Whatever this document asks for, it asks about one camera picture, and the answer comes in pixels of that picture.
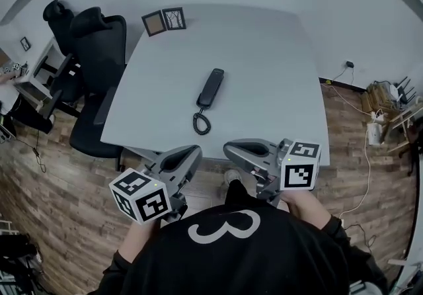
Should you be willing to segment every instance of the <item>shoe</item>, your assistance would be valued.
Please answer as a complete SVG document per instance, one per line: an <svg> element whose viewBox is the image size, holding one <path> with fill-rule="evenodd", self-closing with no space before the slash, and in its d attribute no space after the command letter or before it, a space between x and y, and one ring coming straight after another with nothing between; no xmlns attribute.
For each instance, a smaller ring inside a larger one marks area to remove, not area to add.
<svg viewBox="0 0 423 295"><path fill-rule="evenodd" d="M50 122L52 123L52 126L54 125L54 121L56 121L56 117L54 115L51 115L49 118Z"/></svg>
<svg viewBox="0 0 423 295"><path fill-rule="evenodd" d="M227 185L228 187L229 183L231 183L233 180L240 180L241 183L243 182L241 174L235 169L230 169L226 171L223 178L225 180L225 185Z"/></svg>

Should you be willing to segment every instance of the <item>wooden floor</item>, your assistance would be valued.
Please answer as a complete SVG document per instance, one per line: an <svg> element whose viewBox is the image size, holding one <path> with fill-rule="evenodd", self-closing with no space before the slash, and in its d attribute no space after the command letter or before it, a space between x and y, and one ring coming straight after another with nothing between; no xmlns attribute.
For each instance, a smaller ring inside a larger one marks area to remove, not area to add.
<svg viewBox="0 0 423 295"><path fill-rule="evenodd" d="M355 111L332 89L322 88L328 121L330 167L322 168L314 193L332 212L356 206L367 187L364 156L366 115ZM338 91L357 107L359 95ZM94 159L71 149L72 117L58 112L54 130L40 135L38 151L46 165L43 174L32 150L20 142L0 146L0 211L39 244L44 257L44 283L57 294L94 290L102 271L125 236L129 221L119 213L108 183L117 175L114 161ZM36 131L18 127L19 138L36 144ZM389 280L398 267L388 259L404 257L410 239L416 198L416 176L407 177L408 157L386 154L386 146L369 147L370 191L362 206L345 214L345 225L359 223L377 238L371 250ZM136 168L140 158L126 153L125 163ZM189 214L219 204L219 186L227 166L202 163L185 188ZM249 190L254 183L245 176ZM348 230L352 242L366 249L359 228Z"/></svg>

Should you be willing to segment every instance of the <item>white cable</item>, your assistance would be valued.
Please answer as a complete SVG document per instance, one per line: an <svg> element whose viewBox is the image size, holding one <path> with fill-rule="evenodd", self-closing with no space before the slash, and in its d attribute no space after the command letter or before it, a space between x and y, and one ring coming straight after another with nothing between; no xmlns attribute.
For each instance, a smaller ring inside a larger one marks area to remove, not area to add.
<svg viewBox="0 0 423 295"><path fill-rule="evenodd" d="M339 215L339 218L340 218L340 219L341 219L342 215L344 215L345 213L353 212L353 211L355 211L356 209L358 209L358 208L362 205L362 203L363 203L363 201L364 201L365 197L367 196L367 194L369 193L369 189L370 189L370 173L371 173L371 165L370 165L369 158L367 157L367 152L365 151L365 146L366 146L366 144L367 144L367 132L368 132L368 130L366 130L366 131L365 131L365 138L364 138L364 156L365 156L365 159L367 160L367 164L369 165L369 174L367 175L367 190L366 190L366 192L365 192L365 194L364 194L364 196L363 196L362 200L361 200L361 201L360 201L360 203L358 204L358 206L356 206L356 207L355 207L355 208L353 208L353 209L350 209L350 210L345 210L344 212L342 212L342 213Z"/></svg>
<svg viewBox="0 0 423 295"><path fill-rule="evenodd" d="M371 116L371 114L369 114L368 112L364 112L364 111L362 111L362 110L360 110L360 109L356 108L355 106L351 105L351 103L349 103L346 99L344 99L344 98L341 96L341 94L340 94L340 93L338 93L338 91L335 89L335 87L333 87L333 86L325 86L325 85L323 85L322 83L321 83L321 85L322 85L323 87L326 87L326 88L332 88L334 91L336 91L336 94L338 94L338 95L339 95L339 97L340 97L342 100L344 100L346 103L348 103L348 104L349 104L352 108L354 108L355 110L357 110L357 111L359 111L359 112L361 112L361 113L363 113L363 114L366 114L366 115Z"/></svg>

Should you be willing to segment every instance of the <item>chair armrest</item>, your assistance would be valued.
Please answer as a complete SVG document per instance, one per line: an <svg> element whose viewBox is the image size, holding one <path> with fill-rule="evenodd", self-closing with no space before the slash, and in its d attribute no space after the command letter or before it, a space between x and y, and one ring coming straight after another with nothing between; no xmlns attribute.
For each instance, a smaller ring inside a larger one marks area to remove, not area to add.
<svg viewBox="0 0 423 295"><path fill-rule="evenodd" d="M48 56L46 55L41 59L40 62L38 62L38 65L36 66L36 68L34 70L34 74L33 74L34 77L36 77L38 75L42 66L46 63L47 59L48 59Z"/></svg>
<svg viewBox="0 0 423 295"><path fill-rule="evenodd" d="M66 58L64 59L64 61L61 63L58 72L54 75L54 78L59 77L61 75L61 73L65 70L65 68L69 65L70 61L73 58L73 54L68 54L66 56Z"/></svg>
<svg viewBox="0 0 423 295"><path fill-rule="evenodd" d="M114 95L116 94L117 87L111 87L107 91L107 94L105 98L103 99L103 102L101 103L100 108L97 111L97 115L94 119L94 125L95 126L101 126L102 124L106 123L106 119L108 116L108 111L110 110L110 107L112 106Z"/></svg>
<svg viewBox="0 0 423 295"><path fill-rule="evenodd" d="M63 95L63 91L59 90L56 91L53 95L53 98L50 100L50 102L47 104L46 108L44 109L42 113L42 117L46 120L48 120L49 117L53 114L54 109L56 108L56 105L60 103L61 96Z"/></svg>

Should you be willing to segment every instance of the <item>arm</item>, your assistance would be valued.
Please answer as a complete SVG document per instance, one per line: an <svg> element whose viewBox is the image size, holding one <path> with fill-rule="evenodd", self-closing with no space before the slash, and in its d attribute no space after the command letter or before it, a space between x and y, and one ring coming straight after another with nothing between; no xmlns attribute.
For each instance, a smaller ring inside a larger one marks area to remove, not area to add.
<svg viewBox="0 0 423 295"><path fill-rule="evenodd" d="M382 293L388 293L387 279L376 265L375 259L357 247L350 245L342 222L331 216L317 198L307 190L283 192L281 199L288 204L289 210L299 219L313 224L328 234L340 246L348 265L350 282L366 281L379 287Z"/></svg>
<svg viewBox="0 0 423 295"><path fill-rule="evenodd" d="M0 84L8 82L8 80L14 79L15 77L18 77L17 71L10 71L6 74L0 75Z"/></svg>
<svg viewBox="0 0 423 295"><path fill-rule="evenodd" d="M111 266L103 272L104 276L98 290L90 294L119 294L132 262L144 248L149 238L159 229L160 221L149 222L142 226L133 222L119 250L115 252Z"/></svg>

